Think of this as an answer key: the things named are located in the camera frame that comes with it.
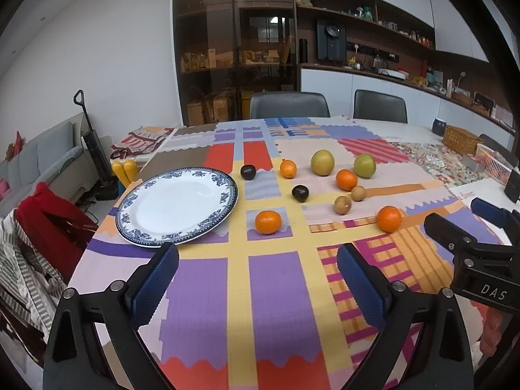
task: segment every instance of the screw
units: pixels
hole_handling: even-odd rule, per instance
[[[406,289],[406,285],[402,281],[394,281],[392,287],[398,292],[404,292]]]
[[[443,295],[446,297],[453,297],[453,290],[449,288],[444,288]]]
[[[113,290],[114,292],[117,292],[117,291],[123,289],[124,285],[125,285],[125,282],[123,280],[113,281],[110,284],[110,290]]]
[[[65,289],[65,291],[63,292],[63,297],[65,299],[70,299],[72,296],[74,296],[74,293],[75,293],[74,288]]]

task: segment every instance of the blue mug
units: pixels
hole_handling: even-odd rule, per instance
[[[440,118],[435,118],[432,124],[432,132],[438,136],[444,136],[446,130],[446,122]]]

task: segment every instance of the blue gripper pad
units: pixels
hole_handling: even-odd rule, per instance
[[[362,261],[366,267],[372,268],[360,254],[358,255],[361,258],[360,262]],[[352,292],[367,324],[373,325],[381,332],[386,326],[383,298],[345,245],[337,250],[337,268]]]
[[[132,274],[132,277],[136,276],[138,282],[139,279],[144,280],[134,293],[130,303],[131,323],[135,329],[150,322],[179,266],[177,247],[171,243],[163,244],[161,249],[163,247],[164,250],[159,250],[147,265],[138,267]],[[146,277],[139,277],[138,270],[141,267],[144,267],[142,272],[148,273]]]
[[[507,214],[502,208],[498,208],[480,198],[475,198],[471,201],[471,211],[501,229],[505,227]]]

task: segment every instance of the pink basket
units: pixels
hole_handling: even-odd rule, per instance
[[[506,185],[513,166],[497,151],[478,143],[475,158],[486,165],[486,173],[493,179]]]

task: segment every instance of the yellow bottle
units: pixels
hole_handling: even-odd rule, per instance
[[[114,161],[112,163],[112,171],[118,177],[119,181],[123,183],[123,186],[125,188],[128,188],[128,185],[130,185],[130,181],[128,179],[128,176],[126,175],[125,169],[123,168],[123,164],[121,164],[119,161]]]
[[[133,182],[137,177],[139,170],[137,169],[137,163],[134,160],[126,160],[123,167],[130,182]]]

